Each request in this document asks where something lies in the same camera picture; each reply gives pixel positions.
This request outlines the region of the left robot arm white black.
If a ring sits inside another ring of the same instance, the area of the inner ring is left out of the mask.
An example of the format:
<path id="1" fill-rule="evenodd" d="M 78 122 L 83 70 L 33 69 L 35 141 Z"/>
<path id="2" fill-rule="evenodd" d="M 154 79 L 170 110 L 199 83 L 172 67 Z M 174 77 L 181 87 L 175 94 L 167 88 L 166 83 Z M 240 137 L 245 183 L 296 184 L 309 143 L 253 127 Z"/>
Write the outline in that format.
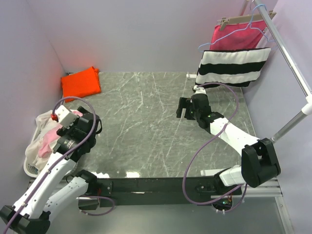
<path id="1" fill-rule="evenodd" d="M 89 153 L 101 132 L 100 118 L 95 111 L 78 108 L 81 116 L 64 106 L 53 113 L 62 126 L 57 130 L 59 139 L 48 162 L 24 195 L 12 206 L 3 206 L 0 217 L 18 234 L 44 234 L 52 219 L 71 200 L 91 196 L 98 191 L 97 177 L 86 170 L 78 172 L 64 188 L 54 193 L 63 177 L 73 170 L 80 158 Z"/>

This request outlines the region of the pink t shirt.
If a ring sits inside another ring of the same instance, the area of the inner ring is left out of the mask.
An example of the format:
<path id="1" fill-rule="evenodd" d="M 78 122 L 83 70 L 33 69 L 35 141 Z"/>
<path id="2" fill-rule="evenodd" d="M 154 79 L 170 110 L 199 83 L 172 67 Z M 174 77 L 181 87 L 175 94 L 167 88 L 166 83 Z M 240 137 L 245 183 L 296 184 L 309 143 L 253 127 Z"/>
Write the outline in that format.
<path id="1" fill-rule="evenodd" d="M 39 115 L 36 118 L 36 123 L 39 125 L 40 137 L 39 137 L 39 150 L 38 158 L 46 159 L 48 158 L 54 146 L 56 145 L 57 140 L 60 138 L 57 135 L 57 130 L 62 128 L 62 125 L 52 120 L 51 117 L 52 110 Z"/>

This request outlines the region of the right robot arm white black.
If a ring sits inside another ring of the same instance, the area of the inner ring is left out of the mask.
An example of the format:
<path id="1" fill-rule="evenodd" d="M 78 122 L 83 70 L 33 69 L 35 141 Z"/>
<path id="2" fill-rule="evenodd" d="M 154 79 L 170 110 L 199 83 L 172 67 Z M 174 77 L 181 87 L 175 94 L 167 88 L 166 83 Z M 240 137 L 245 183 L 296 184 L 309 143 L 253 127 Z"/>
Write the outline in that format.
<path id="1" fill-rule="evenodd" d="M 215 174 L 214 190 L 224 195 L 231 186 L 247 184 L 256 188 L 281 173 L 276 151 L 268 138 L 258 139 L 239 129 L 218 112 L 213 112 L 206 94 L 180 97 L 177 118 L 195 120 L 199 127 L 226 142 L 241 157 L 241 164 Z"/>

